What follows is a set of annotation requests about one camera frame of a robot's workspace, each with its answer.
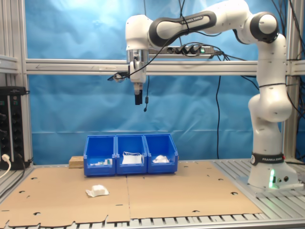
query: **white cloth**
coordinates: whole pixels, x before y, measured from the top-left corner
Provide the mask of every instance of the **white cloth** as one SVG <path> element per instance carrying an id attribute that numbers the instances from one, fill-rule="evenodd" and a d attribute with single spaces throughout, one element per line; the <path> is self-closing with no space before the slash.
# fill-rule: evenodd
<path id="1" fill-rule="evenodd" d="M 140 153 L 129 153 L 123 152 L 123 162 L 122 165 L 128 164 L 141 164 L 142 163 L 142 155 Z"/>
<path id="2" fill-rule="evenodd" d="M 166 156 L 159 155 L 156 159 L 152 160 L 154 163 L 170 163 Z"/>
<path id="3" fill-rule="evenodd" d="M 103 185 L 93 185 L 91 191 L 86 190 L 90 197 L 109 195 L 109 191 Z"/>

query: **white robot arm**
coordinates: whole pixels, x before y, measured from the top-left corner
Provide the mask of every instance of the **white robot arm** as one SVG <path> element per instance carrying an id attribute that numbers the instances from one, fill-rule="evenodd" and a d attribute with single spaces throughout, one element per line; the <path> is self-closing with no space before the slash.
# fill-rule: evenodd
<path id="1" fill-rule="evenodd" d="M 259 50 L 256 79 L 260 94 L 249 102 L 254 143 L 248 182 L 263 190 L 299 187 L 296 172 L 284 162 L 277 125 L 290 116 L 292 106 L 285 85 L 286 40 L 279 34 L 273 14 L 252 14 L 244 0 L 227 0 L 183 18 L 152 21 L 145 15 L 130 17 L 126 50 L 136 104 L 142 103 L 149 49 L 160 50 L 193 31 L 212 34 L 227 30 L 233 30 L 239 42 L 255 43 Z"/>

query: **white cable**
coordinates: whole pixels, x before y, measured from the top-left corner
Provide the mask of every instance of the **white cable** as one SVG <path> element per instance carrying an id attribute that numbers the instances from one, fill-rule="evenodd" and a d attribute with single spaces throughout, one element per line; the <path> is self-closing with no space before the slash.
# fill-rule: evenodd
<path id="1" fill-rule="evenodd" d="M 2 177 L 4 177 L 5 175 L 7 175 L 7 173 L 10 171 L 10 168 L 11 168 L 10 156 L 8 156 L 7 154 L 4 154 L 4 155 L 2 155 L 2 160 L 9 164 L 9 168 L 8 168 L 8 170 L 6 170 L 6 172 L 2 176 L 0 176 L 0 179 Z"/>

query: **blue backdrop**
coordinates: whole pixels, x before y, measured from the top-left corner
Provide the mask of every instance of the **blue backdrop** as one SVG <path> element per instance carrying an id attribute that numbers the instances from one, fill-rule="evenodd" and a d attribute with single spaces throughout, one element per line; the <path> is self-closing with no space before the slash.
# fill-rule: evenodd
<path id="1" fill-rule="evenodd" d="M 125 22 L 144 14 L 143 0 L 26 0 L 28 58 L 125 60 Z M 184 15 L 219 0 L 186 0 Z M 252 13 L 276 11 L 271 1 L 247 0 Z M 177 18 L 178 0 L 146 0 L 147 16 Z M 217 37 L 190 34 L 225 53 L 257 59 L 255 45 L 232 31 Z M 216 158 L 217 76 L 151 76 L 148 111 L 134 105 L 130 82 L 108 76 L 30 75 L 34 162 L 65 164 L 82 155 L 87 135 L 171 133 L 180 159 Z M 248 158 L 252 127 L 248 101 L 258 91 L 240 76 L 222 77 L 220 158 Z"/>

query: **storage bin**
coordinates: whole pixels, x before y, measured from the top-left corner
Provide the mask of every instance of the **storage bin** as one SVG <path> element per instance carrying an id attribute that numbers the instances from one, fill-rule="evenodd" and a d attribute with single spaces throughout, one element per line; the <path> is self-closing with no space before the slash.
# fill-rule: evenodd
<path id="1" fill-rule="evenodd" d="M 144 135 L 147 147 L 147 172 L 174 173 L 178 169 L 178 152 L 170 134 Z M 159 156 L 166 156 L 169 163 L 154 163 L 153 160 Z"/>
<path id="2" fill-rule="evenodd" d="M 112 165 L 93 165 L 112 159 Z M 115 175 L 115 136 L 88 136 L 84 150 L 84 174 L 86 176 Z"/>
<path id="3" fill-rule="evenodd" d="M 140 164 L 123 165 L 123 152 L 140 153 Z M 116 136 L 116 173 L 117 174 L 144 174 L 147 173 L 147 153 L 143 135 Z"/>

